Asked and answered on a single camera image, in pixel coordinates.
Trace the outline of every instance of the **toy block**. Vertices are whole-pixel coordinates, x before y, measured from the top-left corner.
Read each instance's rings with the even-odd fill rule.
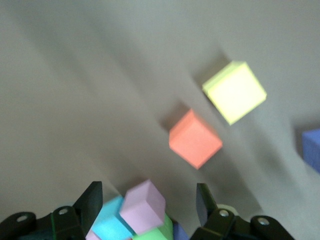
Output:
[[[142,235],[134,235],[132,240],[174,240],[174,227],[170,218],[164,216],[164,224]]]
[[[102,206],[91,229],[101,240],[127,240],[134,231],[119,214],[124,198],[117,196]]]
[[[320,173],[320,128],[302,133],[303,159]]]
[[[90,229],[85,237],[86,240],[100,240],[100,238]]]
[[[267,98],[248,64],[232,61],[202,85],[203,92],[229,123],[234,124]]]
[[[164,224],[166,200],[150,180],[128,190],[120,210],[121,217],[141,235]]]
[[[170,130],[170,148],[199,169],[209,160],[223,143],[217,132],[190,109]]]
[[[174,240],[189,240],[189,237],[183,227],[178,223],[173,224],[173,239]]]

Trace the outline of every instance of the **dark blue block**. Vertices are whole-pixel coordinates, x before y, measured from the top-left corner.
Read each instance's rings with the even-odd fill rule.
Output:
[[[173,225],[173,240],[189,240],[188,235],[179,223]]]
[[[320,173],[320,128],[302,133],[303,159]]]

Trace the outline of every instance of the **silver bolt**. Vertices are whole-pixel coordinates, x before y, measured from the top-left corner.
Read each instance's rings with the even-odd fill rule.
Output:
[[[222,217],[229,217],[229,212],[226,210],[221,210],[219,213],[220,213],[220,216]]]
[[[16,219],[16,221],[17,221],[18,223],[20,223],[20,222],[26,220],[27,218],[28,218],[28,216],[22,215],[22,216],[18,217],[18,218]]]
[[[258,222],[261,224],[261,225],[264,225],[264,226],[268,226],[270,224],[270,222],[265,219],[264,217],[260,217],[258,218]]]
[[[63,214],[66,214],[68,212],[68,209],[66,208],[63,208],[59,211],[59,215],[63,215]]]

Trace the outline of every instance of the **gray surface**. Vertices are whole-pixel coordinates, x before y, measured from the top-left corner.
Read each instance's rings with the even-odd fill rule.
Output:
[[[320,126],[319,11],[289,0],[1,1],[0,219],[42,217],[94,180],[108,200],[150,178],[188,234],[206,182],[245,219],[269,215],[297,240],[318,239],[320,175],[297,136]],[[232,126],[199,87],[230,60],[247,61],[268,93]],[[224,143],[200,170],[168,147],[188,108]]]

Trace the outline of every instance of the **yellow cube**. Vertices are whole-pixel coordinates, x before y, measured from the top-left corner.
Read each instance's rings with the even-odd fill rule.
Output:
[[[230,62],[206,81],[202,90],[230,125],[267,97],[266,91],[244,61]]]

